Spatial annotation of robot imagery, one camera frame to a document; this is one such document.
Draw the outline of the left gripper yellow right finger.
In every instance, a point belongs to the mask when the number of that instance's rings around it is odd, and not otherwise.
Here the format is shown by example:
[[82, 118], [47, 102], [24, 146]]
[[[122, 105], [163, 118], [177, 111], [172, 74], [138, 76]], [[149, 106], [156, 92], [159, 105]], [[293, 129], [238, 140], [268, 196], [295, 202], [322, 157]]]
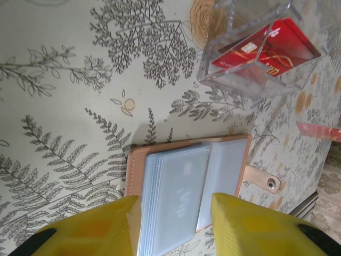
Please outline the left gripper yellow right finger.
[[224, 193], [212, 195], [217, 255], [340, 255], [313, 224]]

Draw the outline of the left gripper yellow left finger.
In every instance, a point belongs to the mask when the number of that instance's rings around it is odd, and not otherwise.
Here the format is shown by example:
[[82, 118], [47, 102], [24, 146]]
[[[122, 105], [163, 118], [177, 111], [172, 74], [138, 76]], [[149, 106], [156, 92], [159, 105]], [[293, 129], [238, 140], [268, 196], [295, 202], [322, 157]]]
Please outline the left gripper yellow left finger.
[[43, 227], [56, 232], [33, 255], [137, 255], [141, 201], [127, 196]]

